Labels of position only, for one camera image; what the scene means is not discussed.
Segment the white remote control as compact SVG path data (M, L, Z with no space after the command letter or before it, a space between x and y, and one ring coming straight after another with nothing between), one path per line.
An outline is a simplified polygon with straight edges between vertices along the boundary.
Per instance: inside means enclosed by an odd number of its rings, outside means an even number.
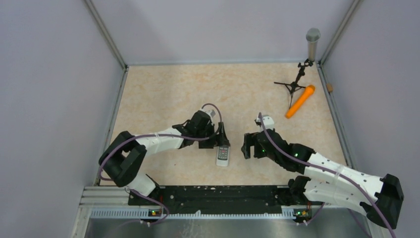
M216 155L216 165L221 167L227 167L229 165L229 146L219 146Z

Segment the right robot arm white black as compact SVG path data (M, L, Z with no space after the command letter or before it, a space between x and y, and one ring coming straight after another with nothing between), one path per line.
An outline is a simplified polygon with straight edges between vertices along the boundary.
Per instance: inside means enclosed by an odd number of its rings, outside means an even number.
M404 194L399 179L365 174L332 161L314 149L287 143L272 129L246 133L241 148L245 159L269 158L290 172L290 197L296 204L323 202L348 208L366 216L378 226L396 229Z

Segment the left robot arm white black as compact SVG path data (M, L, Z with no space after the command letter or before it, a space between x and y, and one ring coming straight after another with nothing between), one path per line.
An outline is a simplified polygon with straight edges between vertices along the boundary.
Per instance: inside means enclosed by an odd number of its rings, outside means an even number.
M214 128L215 110L196 111L191 119L156 133L132 135L121 132L99 158L100 171L105 171L118 187L128 188L140 194L147 205L158 201L157 183L140 172L148 156L199 143L202 149L216 146L220 129Z

